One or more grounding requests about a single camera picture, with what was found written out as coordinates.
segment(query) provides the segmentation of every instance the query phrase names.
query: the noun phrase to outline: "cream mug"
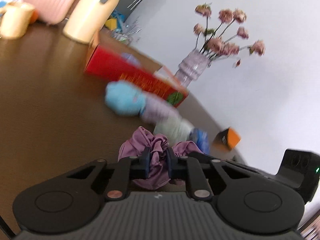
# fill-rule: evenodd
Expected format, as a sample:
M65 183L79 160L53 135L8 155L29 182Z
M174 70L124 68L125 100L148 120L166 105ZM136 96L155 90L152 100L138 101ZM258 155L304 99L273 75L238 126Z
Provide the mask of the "cream mug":
M25 2L10 2L0 8L0 14L3 14L0 36L5 39L22 37L27 31L34 10L32 4Z

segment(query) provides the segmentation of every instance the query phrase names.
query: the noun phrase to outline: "pink flower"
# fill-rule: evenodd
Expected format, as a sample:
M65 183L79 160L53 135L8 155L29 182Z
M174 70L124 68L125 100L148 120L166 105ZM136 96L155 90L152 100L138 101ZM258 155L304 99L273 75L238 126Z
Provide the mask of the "pink flower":
M200 33L204 33L205 29L204 27L197 23L194 27L193 27L193 32L196 34L196 35L199 35Z
M233 14L230 9L224 9L219 12L219 19L223 23L230 23L233 19Z
M221 38L211 38L207 43L207 47L216 53L221 50L222 46L223 41Z
M238 23L244 23L247 19L247 15L244 13L244 11L239 9L236 9L233 12L233 17Z
M253 52L257 53L259 56L262 56L266 50L266 46L262 40L256 41L252 47L249 49L250 54Z
M240 47L234 43L225 43L220 50L220 54L222 55L237 55L239 53Z
M210 17L211 16L211 7L207 4L198 5L196 7L196 13L201 14L204 17Z
M237 31L237 35L245 40L247 40L249 38L248 30L246 30L243 27L239 27L239 29Z

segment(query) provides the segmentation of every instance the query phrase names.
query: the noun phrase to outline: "silver screw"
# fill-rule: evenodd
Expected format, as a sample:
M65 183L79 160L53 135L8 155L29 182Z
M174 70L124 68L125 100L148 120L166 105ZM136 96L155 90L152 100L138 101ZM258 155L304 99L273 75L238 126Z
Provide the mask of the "silver screw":
M194 192L196 197L205 198L210 196L210 192L205 189L198 189Z
M122 197L122 192L120 190L110 190L107 193L107 196L109 198L120 198L120 197Z

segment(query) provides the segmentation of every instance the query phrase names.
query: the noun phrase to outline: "black cable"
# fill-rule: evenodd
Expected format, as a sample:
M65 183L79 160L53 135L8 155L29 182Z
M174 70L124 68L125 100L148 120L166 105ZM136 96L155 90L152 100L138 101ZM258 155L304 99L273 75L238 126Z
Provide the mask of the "black cable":
M13 239L16 236L16 234L11 230L11 228L9 228L9 226L7 225L6 222L4 222L1 216L0 216L0 229L2 230L2 232L5 233L5 235L9 239Z

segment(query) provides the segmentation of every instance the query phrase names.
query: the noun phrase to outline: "pink vase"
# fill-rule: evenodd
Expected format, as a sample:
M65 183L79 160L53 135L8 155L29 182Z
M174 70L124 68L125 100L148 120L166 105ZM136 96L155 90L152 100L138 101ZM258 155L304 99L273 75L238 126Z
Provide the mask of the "pink vase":
M179 70L174 75L181 85L187 87L191 81L197 80L202 72L209 66L210 60L197 49L194 49L179 64Z

